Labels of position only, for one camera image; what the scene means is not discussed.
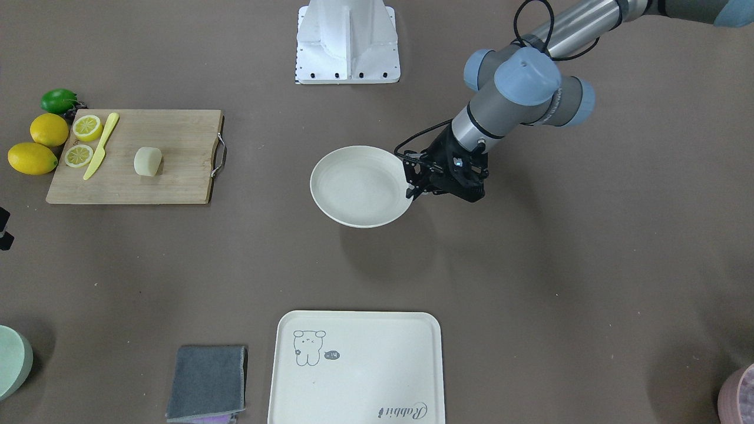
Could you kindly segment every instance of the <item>yellow knife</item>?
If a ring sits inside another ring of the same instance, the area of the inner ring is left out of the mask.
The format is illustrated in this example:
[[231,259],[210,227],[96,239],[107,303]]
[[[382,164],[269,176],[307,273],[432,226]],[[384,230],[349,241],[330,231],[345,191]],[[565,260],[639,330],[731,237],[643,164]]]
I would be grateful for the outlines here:
[[110,138],[110,133],[112,133],[112,129],[115,128],[115,124],[118,123],[120,117],[121,116],[115,112],[107,116],[105,129],[102,130],[102,135],[100,136],[100,144],[97,144],[97,148],[94,150],[94,155],[92,156],[92,162],[89,163],[89,167],[84,173],[85,180],[89,180],[91,176],[97,172],[97,168],[100,167],[102,161],[105,159],[105,144],[107,143],[107,139]]

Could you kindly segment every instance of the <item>bowl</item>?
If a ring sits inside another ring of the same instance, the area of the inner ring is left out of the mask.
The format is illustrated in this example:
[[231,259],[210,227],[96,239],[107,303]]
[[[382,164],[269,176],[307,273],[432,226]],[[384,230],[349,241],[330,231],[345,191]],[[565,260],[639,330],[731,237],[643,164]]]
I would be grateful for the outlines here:
[[17,331],[0,325],[0,401],[23,384],[32,369],[32,347]]
[[374,228],[403,215],[411,205],[403,162],[371,146],[349,146],[323,157],[311,172],[314,203],[345,226]]
[[723,383],[717,413],[722,424],[754,423],[754,364],[731,374]]

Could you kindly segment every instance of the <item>bear drawing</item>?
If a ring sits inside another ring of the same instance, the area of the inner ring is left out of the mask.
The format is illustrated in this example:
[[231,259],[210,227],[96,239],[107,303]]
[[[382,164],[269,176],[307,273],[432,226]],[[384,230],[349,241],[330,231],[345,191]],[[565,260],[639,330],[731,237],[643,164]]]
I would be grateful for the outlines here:
[[293,332],[293,348],[296,350],[296,363],[303,367],[314,366],[320,361],[320,349],[324,331],[300,331]]

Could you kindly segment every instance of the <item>brown table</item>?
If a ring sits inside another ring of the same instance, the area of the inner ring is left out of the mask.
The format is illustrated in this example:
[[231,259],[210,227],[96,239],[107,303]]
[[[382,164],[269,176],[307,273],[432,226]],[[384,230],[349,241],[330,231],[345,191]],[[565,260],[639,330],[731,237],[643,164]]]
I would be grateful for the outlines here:
[[0,323],[36,359],[0,422],[164,422],[190,343],[249,346],[239,422],[266,422],[294,309],[434,315],[448,422],[715,422],[720,385],[754,361],[754,27],[621,26],[560,65],[595,87],[586,123],[517,128],[476,204],[423,197],[357,230],[317,209],[313,166],[455,116],[465,60],[512,39],[518,3],[388,2],[400,82],[319,87],[293,84],[304,4],[0,2],[4,149],[58,87],[96,108],[221,109],[228,143],[206,206],[50,205],[52,174],[0,165],[16,237]]

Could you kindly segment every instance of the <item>folded towel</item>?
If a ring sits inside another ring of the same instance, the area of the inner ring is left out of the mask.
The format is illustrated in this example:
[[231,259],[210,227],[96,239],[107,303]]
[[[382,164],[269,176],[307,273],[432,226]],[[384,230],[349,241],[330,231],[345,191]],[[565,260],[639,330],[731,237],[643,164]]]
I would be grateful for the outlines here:
[[226,424],[244,410],[246,346],[182,346],[168,422]]

